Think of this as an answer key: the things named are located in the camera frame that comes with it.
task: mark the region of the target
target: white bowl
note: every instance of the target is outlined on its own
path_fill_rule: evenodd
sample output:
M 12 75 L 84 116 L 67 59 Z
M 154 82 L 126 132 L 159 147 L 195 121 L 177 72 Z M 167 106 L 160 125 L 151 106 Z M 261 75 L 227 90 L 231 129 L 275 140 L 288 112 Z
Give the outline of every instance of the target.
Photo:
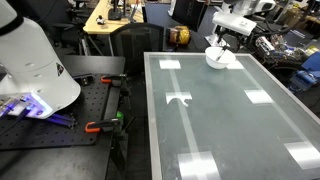
M 223 69 L 236 60 L 236 56 L 231 51 L 225 50 L 219 61 L 217 61 L 221 50 L 222 47 L 208 47 L 206 49 L 206 61 L 210 67 L 214 69 Z

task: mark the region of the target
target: black breadboard table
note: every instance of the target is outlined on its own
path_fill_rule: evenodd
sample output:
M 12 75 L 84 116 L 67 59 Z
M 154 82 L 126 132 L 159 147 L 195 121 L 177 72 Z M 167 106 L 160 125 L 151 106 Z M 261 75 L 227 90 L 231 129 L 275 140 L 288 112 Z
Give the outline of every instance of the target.
M 0 150 L 52 148 L 64 146 L 92 145 L 97 133 L 86 133 L 85 125 L 90 121 L 103 119 L 109 85 L 100 82 L 99 74 L 93 75 L 95 82 L 81 87 L 81 98 L 71 105 L 78 125 L 73 129 L 40 119 L 24 119 L 0 137 Z M 15 122 L 16 117 L 7 116 L 0 120 L 0 132 Z

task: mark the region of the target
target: computer monitor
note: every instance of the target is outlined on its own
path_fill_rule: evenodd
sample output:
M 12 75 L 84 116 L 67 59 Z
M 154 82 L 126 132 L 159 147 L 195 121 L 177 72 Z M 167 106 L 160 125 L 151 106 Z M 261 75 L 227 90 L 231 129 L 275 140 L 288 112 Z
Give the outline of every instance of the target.
M 177 0 L 172 19 L 197 32 L 206 10 L 207 5 L 204 2 Z

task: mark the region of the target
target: wooden desk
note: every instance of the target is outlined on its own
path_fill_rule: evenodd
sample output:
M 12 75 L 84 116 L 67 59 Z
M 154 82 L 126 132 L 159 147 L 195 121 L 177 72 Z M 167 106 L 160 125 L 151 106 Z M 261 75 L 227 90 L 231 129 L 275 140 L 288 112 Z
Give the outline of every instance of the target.
M 128 18 L 122 18 L 120 21 L 109 21 L 108 20 L 108 11 L 112 8 L 111 4 L 108 4 L 108 0 L 100 0 L 89 19 L 86 22 L 86 25 L 83 27 L 83 30 L 88 34 L 110 34 L 114 30 L 122 27 L 129 23 Z M 105 20 L 105 25 L 98 25 L 96 19 L 101 15 Z M 142 12 L 136 11 L 134 18 L 137 22 L 143 22 Z

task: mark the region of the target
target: glass table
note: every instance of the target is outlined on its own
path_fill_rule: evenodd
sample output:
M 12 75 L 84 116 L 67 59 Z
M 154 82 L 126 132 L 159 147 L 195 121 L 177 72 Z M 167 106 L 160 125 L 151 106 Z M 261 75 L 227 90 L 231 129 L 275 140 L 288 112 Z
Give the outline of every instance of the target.
M 320 178 L 320 121 L 251 55 L 145 53 L 154 180 Z

